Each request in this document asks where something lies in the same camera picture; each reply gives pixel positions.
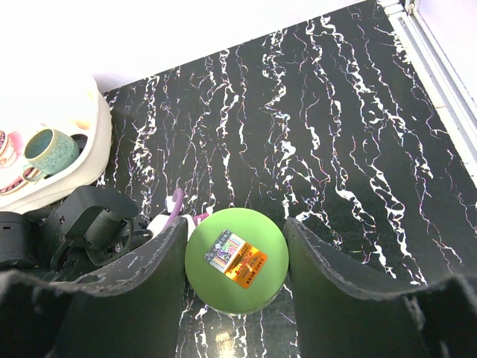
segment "orange label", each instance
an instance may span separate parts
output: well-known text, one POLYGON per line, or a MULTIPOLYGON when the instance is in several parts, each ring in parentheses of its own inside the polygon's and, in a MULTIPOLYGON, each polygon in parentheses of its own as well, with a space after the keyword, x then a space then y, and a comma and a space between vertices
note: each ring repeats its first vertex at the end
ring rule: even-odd
POLYGON ((266 261, 267 255, 246 242, 224 274, 244 289, 248 289, 266 261))

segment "marble countertop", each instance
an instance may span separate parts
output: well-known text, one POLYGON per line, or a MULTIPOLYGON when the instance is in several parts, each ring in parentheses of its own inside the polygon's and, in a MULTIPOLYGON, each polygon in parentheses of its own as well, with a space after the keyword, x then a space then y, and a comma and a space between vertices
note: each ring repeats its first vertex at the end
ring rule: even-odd
MULTIPOLYGON (((280 227, 293 216, 414 285, 477 265, 476 188, 373 1, 105 96, 113 147, 98 185, 146 218, 181 187, 187 213, 248 207, 280 227)), ((177 356, 298 357, 290 288, 239 317, 187 288, 177 356)))

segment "ceramic cup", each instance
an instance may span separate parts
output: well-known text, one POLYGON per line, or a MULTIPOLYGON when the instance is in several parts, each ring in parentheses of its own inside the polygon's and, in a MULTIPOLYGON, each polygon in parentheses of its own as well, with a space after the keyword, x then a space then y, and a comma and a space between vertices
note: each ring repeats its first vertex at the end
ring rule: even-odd
POLYGON ((13 140, 4 131, 0 131, 0 168, 11 166, 15 159, 13 140))
POLYGON ((73 164, 79 155, 78 144, 70 136, 56 129, 43 129, 25 146, 24 156, 29 165, 23 168, 22 178, 33 182, 57 174, 73 164), (25 177, 25 172, 32 167, 39 169, 40 173, 32 178, 25 177))

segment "green lid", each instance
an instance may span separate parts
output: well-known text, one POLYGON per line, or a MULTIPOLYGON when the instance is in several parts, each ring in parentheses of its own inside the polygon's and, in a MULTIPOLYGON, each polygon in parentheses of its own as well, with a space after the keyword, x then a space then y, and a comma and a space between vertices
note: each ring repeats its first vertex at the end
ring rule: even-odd
POLYGON ((277 295, 288 271, 288 247, 280 229, 259 212, 231 208, 201 222, 186 248, 186 274, 199 298, 230 314, 249 314, 277 295), (204 256, 223 230, 230 230, 268 258, 250 287, 244 289, 205 261, 204 256))

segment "white wall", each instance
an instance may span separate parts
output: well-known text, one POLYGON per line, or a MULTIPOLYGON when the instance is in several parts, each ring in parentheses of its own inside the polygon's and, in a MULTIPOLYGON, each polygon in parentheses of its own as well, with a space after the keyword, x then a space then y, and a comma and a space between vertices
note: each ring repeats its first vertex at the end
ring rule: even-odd
POLYGON ((420 0, 419 13, 477 103, 477 0, 420 0))
POLYGON ((356 2, 4 1, 0 79, 74 69, 106 91, 356 2))

